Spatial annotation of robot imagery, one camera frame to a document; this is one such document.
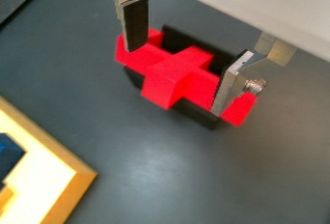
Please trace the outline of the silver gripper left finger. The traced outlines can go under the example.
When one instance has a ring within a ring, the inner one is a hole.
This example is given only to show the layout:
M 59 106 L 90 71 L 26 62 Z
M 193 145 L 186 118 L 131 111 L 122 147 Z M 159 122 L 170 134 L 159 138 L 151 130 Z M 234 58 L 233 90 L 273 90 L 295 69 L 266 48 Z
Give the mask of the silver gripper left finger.
M 148 40 L 148 0 L 114 0 L 114 2 L 127 51 L 132 52 Z

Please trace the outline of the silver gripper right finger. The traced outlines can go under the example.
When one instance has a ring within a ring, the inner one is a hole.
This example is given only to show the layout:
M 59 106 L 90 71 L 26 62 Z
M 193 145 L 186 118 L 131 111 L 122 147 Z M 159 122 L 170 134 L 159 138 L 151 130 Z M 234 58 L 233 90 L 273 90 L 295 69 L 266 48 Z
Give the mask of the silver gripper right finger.
M 258 96 L 295 52 L 297 47 L 293 44 L 263 32 L 254 49 L 243 51 L 223 72 L 211 113 L 221 116 L 243 93 Z

